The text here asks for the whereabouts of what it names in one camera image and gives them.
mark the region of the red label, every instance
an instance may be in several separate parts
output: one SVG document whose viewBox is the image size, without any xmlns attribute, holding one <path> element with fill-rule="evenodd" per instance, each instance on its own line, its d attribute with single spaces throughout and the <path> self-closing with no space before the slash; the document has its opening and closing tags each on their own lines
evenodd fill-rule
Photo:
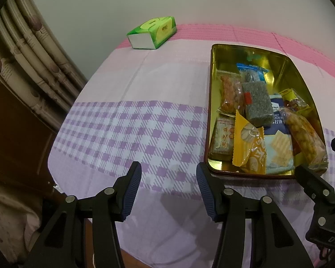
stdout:
<svg viewBox="0 0 335 268">
<path fill-rule="evenodd" d="M 246 101 L 246 105 L 252 104 L 252 96 L 250 92 L 245 92 L 244 93 L 244 99 Z"/>
</svg>

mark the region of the table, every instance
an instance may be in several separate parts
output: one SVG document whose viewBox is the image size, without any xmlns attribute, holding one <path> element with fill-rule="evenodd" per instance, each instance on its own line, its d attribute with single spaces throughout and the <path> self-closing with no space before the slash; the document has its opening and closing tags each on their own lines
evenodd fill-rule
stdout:
<svg viewBox="0 0 335 268">
<path fill-rule="evenodd" d="M 151 267 L 211 267 L 221 226 L 210 220 L 195 177 L 207 128 L 210 50 L 215 43 L 256 46 L 295 63 L 312 94 L 329 154 L 323 176 L 335 187 L 335 62 L 275 33 L 223 25 L 180 25 L 158 50 L 133 50 L 124 41 L 103 62 L 67 115 L 48 168 L 61 189 L 95 195 L 125 175 L 133 160 L 142 179 L 131 215 L 117 223 L 121 248 Z M 305 240 L 313 203 L 293 180 L 227 178 L 245 197 L 269 195 L 310 257 Z M 246 225 L 244 267 L 249 267 Z"/>
</svg>

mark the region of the purple checkered pattern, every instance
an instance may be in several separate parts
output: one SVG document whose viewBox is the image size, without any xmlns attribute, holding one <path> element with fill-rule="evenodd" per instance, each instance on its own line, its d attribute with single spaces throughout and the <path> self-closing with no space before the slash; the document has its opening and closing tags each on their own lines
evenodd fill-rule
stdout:
<svg viewBox="0 0 335 268">
<path fill-rule="evenodd" d="M 198 199 L 195 173 L 203 161 L 206 128 L 202 107 L 161 101 L 75 103 L 53 148 L 114 177 L 139 161 L 143 187 Z"/>
</svg>

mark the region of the metal tin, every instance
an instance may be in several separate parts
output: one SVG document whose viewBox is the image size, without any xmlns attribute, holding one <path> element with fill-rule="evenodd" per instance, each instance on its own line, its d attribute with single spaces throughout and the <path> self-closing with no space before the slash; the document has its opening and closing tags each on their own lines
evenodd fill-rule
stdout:
<svg viewBox="0 0 335 268">
<path fill-rule="evenodd" d="M 218 116 L 217 109 L 221 103 L 220 80 L 216 78 L 216 69 L 238 73 L 236 63 L 244 63 L 261 66 L 269 69 L 265 75 L 268 93 L 270 95 L 279 93 L 286 88 L 293 88 L 311 107 L 307 119 L 314 127 L 325 144 L 322 125 L 314 100 L 306 86 L 301 74 L 291 59 L 283 54 L 254 48 L 249 46 L 214 44 L 211 49 L 211 67 L 210 67 L 210 91 L 209 91 L 209 110 L 207 119 L 206 145 L 205 145 L 205 163 L 210 171 L 216 175 L 234 176 L 245 178 L 263 178 L 263 179 L 292 179 L 294 170 L 275 175 L 249 174 L 243 172 L 228 161 L 216 161 L 208 157 L 209 145 L 213 134 L 213 128 Z M 303 162 L 303 155 L 295 156 L 295 161 Z M 324 173 L 326 169 L 318 170 L 318 173 Z"/>
</svg>

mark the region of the blue snack package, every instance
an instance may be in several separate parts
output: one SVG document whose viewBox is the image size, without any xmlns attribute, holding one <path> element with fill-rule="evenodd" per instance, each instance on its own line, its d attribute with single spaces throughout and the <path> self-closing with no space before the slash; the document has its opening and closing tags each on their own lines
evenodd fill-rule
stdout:
<svg viewBox="0 0 335 268">
<path fill-rule="evenodd" d="M 267 160 L 265 174 L 276 174 L 294 169 L 293 146 L 291 135 L 280 108 L 283 107 L 281 95 L 269 96 L 274 111 L 274 121 L 264 128 L 264 141 Z"/>
<path fill-rule="evenodd" d="M 264 74 L 269 70 L 256 65 L 236 63 L 238 71 L 245 76 L 246 82 L 265 81 Z"/>
</svg>

